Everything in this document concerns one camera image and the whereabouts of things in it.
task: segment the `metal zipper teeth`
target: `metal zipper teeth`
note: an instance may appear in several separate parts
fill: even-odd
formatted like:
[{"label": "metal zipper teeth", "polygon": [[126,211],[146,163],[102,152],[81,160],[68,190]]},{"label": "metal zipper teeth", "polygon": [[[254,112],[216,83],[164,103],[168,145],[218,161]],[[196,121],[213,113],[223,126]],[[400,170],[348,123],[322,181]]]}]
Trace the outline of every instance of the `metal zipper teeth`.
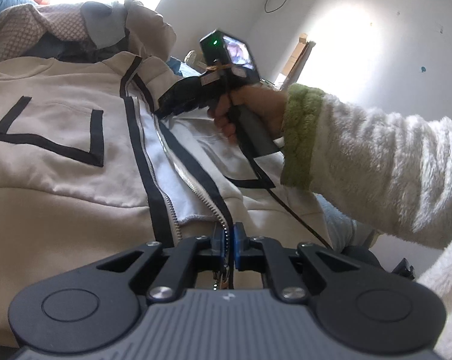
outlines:
[{"label": "metal zipper teeth", "polygon": [[[140,120],[140,118],[141,118],[140,109],[138,109],[137,112],[139,112],[140,114],[139,115],[136,114],[136,117],[138,118],[138,120]],[[146,143],[144,141],[144,131],[143,131],[142,127],[141,127],[141,132],[142,132],[141,136],[143,137],[143,141],[141,143],[143,144],[143,152],[144,152],[144,156],[146,157],[146,162],[148,162],[149,173],[151,174],[151,178],[153,179],[153,183],[155,184],[156,188],[158,188],[158,190],[161,193],[161,195],[163,195],[163,199],[166,201],[166,203],[167,203],[167,205],[169,207],[169,214],[171,215],[171,218],[173,220],[173,225],[174,225],[174,230],[176,232],[177,240],[178,240],[178,242],[182,241],[183,234],[181,233],[180,225],[179,225],[178,220],[177,220],[176,211],[174,210],[173,203],[172,203],[171,199],[161,189],[161,187],[158,184],[158,180],[156,178],[155,169],[153,168],[153,163],[151,162],[151,159],[149,158],[148,152],[146,151]]]},{"label": "metal zipper teeth", "polygon": [[228,276],[229,276],[229,265],[228,265],[228,256],[229,256],[229,243],[230,243],[230,238],[229,238],[229,229],[228,229],[228,225],[226,223],[226,220],[223,218],[223,215],[220,213],[220,210],[216,207],[216,205],[207,197],[205,196],[205,194],[200,191],[195,185],[194,183],[191,181],[191,178],[188,177],[188,175],[186,174],[186,172],[181,168],[181,166],[179,166],[177,164],[176,161],[174,161],[174,159],[172,159],[171,155],[169,154],[168,150],[166,149],[166,145],[163,142],[163,138],[159,132],[159,127],[158,127],[158,120],[156,118],[156,116],[153,116],[154,119],[154,125],[155,125],[155,130],[156,130],[156,134],[158,135],[158,139],[161,143],[161,146],[163,147],[163,151],[165,152],[166,156],[168,157],[169,161],[172,162],[172,164],[174,165],[174,168],[176,169],[177,174],[179,175],[179,177],[184,181],[184,183],[189,187],[189,189],[191,191],[193,191],[193,193],[206,205],[206,207],[208,207],[212,213],[217,217],[218,221],[220,222],[221,226],[223,227],[223,230],[225,232],[225,261],[224,261],[224,268],[227,272],[226,276],[223,277],[221,279],[221,281],[224,283],[228,280]]}]

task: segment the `small screen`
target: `small screen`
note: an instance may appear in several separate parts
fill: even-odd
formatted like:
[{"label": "small screen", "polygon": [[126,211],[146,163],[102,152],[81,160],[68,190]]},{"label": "small screen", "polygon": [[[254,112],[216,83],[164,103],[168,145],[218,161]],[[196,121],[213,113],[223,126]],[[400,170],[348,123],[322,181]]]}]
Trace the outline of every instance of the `small screen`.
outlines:
[{"label": "small screen", "polygon": [[245,68],[255,70],[251,55],[244,43],[230,38],[229,36],[223,36],[223,39],[233,64],[242,65]]}]

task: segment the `black trim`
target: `black trim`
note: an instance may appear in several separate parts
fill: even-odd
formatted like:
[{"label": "black trim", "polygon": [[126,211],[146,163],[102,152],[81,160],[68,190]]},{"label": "black trim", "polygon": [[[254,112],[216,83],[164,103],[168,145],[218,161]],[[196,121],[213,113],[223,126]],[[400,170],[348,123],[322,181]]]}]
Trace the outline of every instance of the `black trim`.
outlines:
[{"label": "black trim", "polygon": [[148,87],[146,87],[145,83],[143,83],[143,80],[140,76],[137,74],[134,75],[133,81],[138,87],[138,89],[143,93],[144,99],[148,103],[149,111],[151,113],[155,112],[155,101],[153,100],[153,96],[151,95],[151,92],[149,91]]},{"label": "black trim", "polygon": [[144,156],[140,130],[136,120],[136,111],[134,109],[134,101],[132,97],[125,96],[126,84],[129,82],[131,75],[136,71],[141,61],[142,59],[140,57],[136,57],[124,77],[121,79],[120,96],[124,101],[129,139],[131,140],[134,158],[136,159],[144,190],[148,196],[149,212],[155,239],[162,243],[163,247],[172,248],[174,247],[174,240],[169,223],[168,209],[161,191],[153,181],[153,176],[149,171],[148,161],[146,161],[146,157]]},{"label": "black trim", "polygon": [[235,180],[234,178],[225,178],[230,181],[233,185],[237,186],[238,188],[248,188],[250,190],[264,190],[264,181],[259,179],[254,180]]},{"label": "black trim", "polygon": [[213,201],[213,203],[218,207],[218,209],[223,214],[226,219],[227,225],[230,229],[233,228],[233,218],[231,217],[231,213],[224,201],[223,197],[219,193],[218,187],[216,183],[211,178],[211,176],[203,169],[203,167],[196,161],[196,159],[187,151],[176,139],[171,131],[167,129],[167,127],[160,122],[159,129],[163,134],[166,143],[169,148],[174,152],[175,155],[181,160],[183,165],[188,169],[188,172],[198,180],[198,182],[204,187],[209,197]]},{"label": "black trim", "polygon": [[131,66],[128,68],[124,76],[121,78],[121,84],[120,84],[120,97],[124,99],[126,97],[126,84],[128,84],[128,81],[131,79],[131,76],[133,73],[138,69],[138,67],[141,65],[141,62],[143,62],[143,59],[140,56],[134,57],[134,61],[131,64]]},{"label": "black trim", "polygon": [[104,137],[103,137],[103,111],[93,109],[89,125],[90,149],[89,152],[74,147],[59,145],[51,140],[36,134],[8,134],[8,130],[16,118],[21,115],[31,97],[23,96],[0,121],[0,141],[18,145],[33,145],[54,152],[63,157],[71,158],[88,165],[103,167],[104,165]]}]

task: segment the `metal screw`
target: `metal screw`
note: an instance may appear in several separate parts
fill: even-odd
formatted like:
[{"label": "metal screw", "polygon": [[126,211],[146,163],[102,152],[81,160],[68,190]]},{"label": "metal screw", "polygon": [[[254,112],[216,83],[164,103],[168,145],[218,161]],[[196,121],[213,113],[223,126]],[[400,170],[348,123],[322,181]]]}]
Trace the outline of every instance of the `metal screw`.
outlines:
[{"label": "metal screw", "polygon": [[285,299],[301,299],[306,296],[306,291],[300,287],[286,287],[281,296]]},{"label": "metal screw", "polygon": [[155,287],[149,291],[149,295],[154,299],[168,299],[173,295],[173,290],[169,287]]}]

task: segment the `gray fabric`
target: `gray fabric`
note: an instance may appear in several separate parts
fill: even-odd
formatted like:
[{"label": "gray fabric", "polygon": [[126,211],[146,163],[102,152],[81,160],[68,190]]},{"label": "gray fabric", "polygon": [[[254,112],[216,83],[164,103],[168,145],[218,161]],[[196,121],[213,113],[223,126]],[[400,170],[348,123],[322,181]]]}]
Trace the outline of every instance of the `gray fabric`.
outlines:
[{"label": "gray fabric", "polygon": [[97,50],[96,45],[91,40],[66,42],[47,32],[37,44],[22,56],[37,56],[45,59],[54,58],[63,62],[94,64],[109,59],[121,51],[128,51],[127,36],[117,44]]},{"label": "gray fabric", "polygon": [[106,5],[88,1],[81,6],[86,29],[97,49],[110,47],[123,39],[127,11],[123,4]]}]

